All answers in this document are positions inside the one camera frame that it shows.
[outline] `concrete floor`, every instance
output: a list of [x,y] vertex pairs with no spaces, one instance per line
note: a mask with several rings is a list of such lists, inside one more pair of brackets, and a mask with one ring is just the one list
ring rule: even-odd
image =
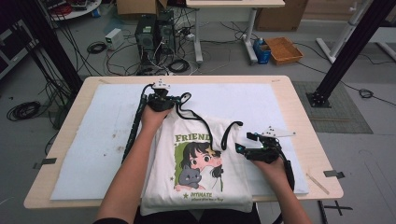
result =
[[[114,10],[106,11],[101,18],[94,19],[90,15],[68,21],[71,34],[75,38],[81,54],[86,57],[86,48],[94,41],[105,41],[104,36],[113,28],[121,28],[125,35],[134,33],[135,21],[123,21]],[[237,23],[245,28],[243,22]],[[294,43],[304,57],[300,63],[326,73],[331,64],[322,59],[323,55],[317,37],[324,38],[329,45],[337,38],[344,28],[344,21],[302,21],[297,32],[256,32],[257,36],[286,36]],[[73,47],[66,41],[60,29],[57,30],[61,43],[72,63],[76,63]],[[234,40],[234,32],[218,22],[203,23],[202,39]],[[185,47],[186,59],[194,60],[192,44]],[[276,66],[250,66],[248,56],[242,43],[215,45],[203,44],[204,64],[196,70],[193,66],[192,75],[286,75],[293,81],[321,81],[325,74],[302,66],[298,63]],[[347,71],[343,81],[356,88],[372,91],[376,97],[396,103],[396,64],[376,44],[369,43]],[[88,62],[101,75],[105,76],[103,66],[105,53],[90,55]],[[128,67],[138,62],[136,46],[121,50],[112,57],[111,62]],[[122,68],[113,66],[113,71]],[[82,77],[89,76],[89,71],[82,68]],[[190,75],[191,71],[180,74]],[[0,223],[91,223],[97,208],[79,209],[46,209],[29,210],[23,207],[23,201],[32,186],[37,169],[36,162],[45,158],[45,147],[56,130],[48,118],[12,122],[6,114],[10,108],[24,102],[37,100],[47,101],[47,95],[39,94],[46,85],[41,72],[29,57],[24,58],[11,72],[0,80],[0,117],[2,127],[0,135]],[[351,207],[353,210],[325,209],[329,223],[395,223],[396,222],[396,106],[377,99],[362,99],[358,93],[346,88],[350,97],[363,114],[374,134],[317,133],[320,143],[326,151],[332,168],[343,172],[345,178],[340,179],[344,197],[337,200],[340,206]],[[334,201],[323,201],[324,205],[335,205]],[[303,205],[314,223],[322,223],[317,202],[303,202]],[[262,223],[272,223],[278,215],[277,203],[259,204]]]

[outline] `gray mat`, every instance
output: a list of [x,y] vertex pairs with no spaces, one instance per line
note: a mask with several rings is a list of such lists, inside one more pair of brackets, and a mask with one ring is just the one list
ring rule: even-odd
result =
[[312,107],[306,93],[312,93],[319,82],[292,82],[317,133],[373,133],[363,115],[340,83],[329,98],[331,108]]

